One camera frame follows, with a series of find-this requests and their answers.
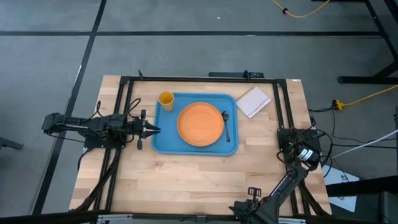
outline white cable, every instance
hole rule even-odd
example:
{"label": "white cable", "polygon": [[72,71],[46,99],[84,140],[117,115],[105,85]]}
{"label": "white cable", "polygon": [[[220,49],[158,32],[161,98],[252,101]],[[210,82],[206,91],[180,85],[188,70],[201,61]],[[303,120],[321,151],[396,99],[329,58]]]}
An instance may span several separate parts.
{"label": "white cable", "polygon": [[398,133],[398,129],[396,129],[395,131],[391,132],[390,134],[388,134],[388,135],[386,135],[386,136],[383,136],[383,137],[381,137],[381,138],[379,138],[379,139],[377,139],[377,140],[374,140],[374,141],[372,141],[372,142],[363,144],[362,146],[357,146],[357,147],[355,147],[355,148],[353,148],[353,149],[350,149],[350,150],[347,150],[347,151],[342,152],[342,153],[340,153],[340,154],[337,154],[337,155],[333,156],[332,159],[336,159],[337,157],[339,157],[339,156],[341,156],[341,155],[344,155],[344,154],[346,154],[346,153],[349,153],[349,152],[352,152],[352,151],[354,151],[354,150],[360,149],[360,148],[362,148],[362,147],[368,146],[368,145],[370,145],[370,144],[376,143],[376,142],[378,142],[378,141],[380,141],[380,140],[383,140],[383,139],[385,139],[385,138],[387,138],[387,137],[389,137],[389,136],[392,136],[392,135],[395,134],[395,133]]}

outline spoon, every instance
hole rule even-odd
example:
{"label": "spoon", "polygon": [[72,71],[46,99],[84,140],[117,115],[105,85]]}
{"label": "spoon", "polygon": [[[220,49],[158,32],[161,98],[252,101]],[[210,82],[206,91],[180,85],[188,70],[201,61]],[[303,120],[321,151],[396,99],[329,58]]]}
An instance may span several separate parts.
{"label": "spoon", "polygon": [[224,120],[224,123],[225,123],[226,141],[230,142],[231,139],[229,138],[228,128],[226,127],[226,121],[228,120],[229,115],[228,115],[228,113],[226,111],[223,111],[223,113],[221,115],[223,115],[223,120]]}

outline orange plate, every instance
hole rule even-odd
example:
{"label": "orange plate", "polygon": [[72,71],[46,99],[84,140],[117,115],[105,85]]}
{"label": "orange plate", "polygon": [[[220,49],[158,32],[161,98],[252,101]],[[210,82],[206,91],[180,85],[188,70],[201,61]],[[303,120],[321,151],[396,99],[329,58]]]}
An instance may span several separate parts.
{"label": "orange plate", "polygon": [[192,103],[185,107],[177,119],[181,138],[193,146],[208,146],[220,138],[224,130],[221,113],[208,103]]}

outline gray floor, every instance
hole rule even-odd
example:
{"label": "gray floor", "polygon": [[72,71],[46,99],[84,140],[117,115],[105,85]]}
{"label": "gray floor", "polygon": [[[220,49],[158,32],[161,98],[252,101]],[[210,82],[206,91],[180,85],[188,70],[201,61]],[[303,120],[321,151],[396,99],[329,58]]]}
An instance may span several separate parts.
{"label": "gray floor", "polygon": [[[296,14],[321,4],[280,2]],[[382,1],[372,4],[398,49],[398,25]],[[0,30],[91,30],[99,5],[99,0],[0,0]],[[281,14],[271,0],[115,0],[108,1],[99,29],[372,31],[376,26],[360,3],[331,2],[311,17],[294,19]],[[25,144],[20,151],[0,151],[0,217],[29,213],[53,143],[42,134],[42,120],[46,114],[64,111],[87,40],[0,37],[0,136]],[[300,78],[308,105],[324,108],[332,99],[350,102],[387,88],[340,85],[336,77],[370,76],[391,62],[379,38],[97,37],[73,115],[92,114],[103,75],[137,75],[138,69],[145,75],[206,76],[250,70],[270,78]],[[397,99],[396,90],[336,112],[336,135],[368,140],[391,132]],[[318,128],[331,132],[330,113],[314,117]],[[327,141],[322,143],[326,148]],[[80,143],[64,143],[45,213],[67,211],[81,149]],[[336,147],[334,152],[345,149]],[[363,149],[338,162],[343,170],[366,179],[397,172],[396,152],[390,149]]]}

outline wooden tabletop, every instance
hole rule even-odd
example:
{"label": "wooden tabletop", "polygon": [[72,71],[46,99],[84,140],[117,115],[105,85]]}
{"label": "wooden tabletop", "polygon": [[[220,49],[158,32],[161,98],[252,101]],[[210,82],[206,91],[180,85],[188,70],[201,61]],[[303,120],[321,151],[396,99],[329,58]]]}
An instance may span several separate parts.
{"label": "wooden tabletop", "polygon": [[[104,76],[98,96],[102,114],[113,113],[119,81],[120,76]],[[261,188],[263,196],[269,194],[286,173],[285,166],[276,158],[279,125],[271,84],[135,81],[131,101],[141,98],[133,113],[139,115],[141,109],[146,109],[147,119],[153,123],[157,97],[164,90],[226,93],[238,98],[253,85],[272,100],[251,119],[238,110],[239,149],[235,154],[228,157],[159,154],[152,148],[151,138],[143,141],[141,151],[134,140],[122,150],[111,211],[232,215],[228,206],[250,198],[248,187]],[[287,80],[287,86],[295,127],[309,127],[300,80]],[[282,90],[279,92],[287,124]],[[79,206],[98,182],[103,155],[104,149],[94,149],[83,158],[70,208]],[[321,168],[311,172],[305,183],[322,208],[331,213]],[[107,192],[106,186],[100,208],[104,208]],[[298,188],[296,195],[299,211],[303,212]],[[289,199],[281,206],[280,215],[292,215]]]}

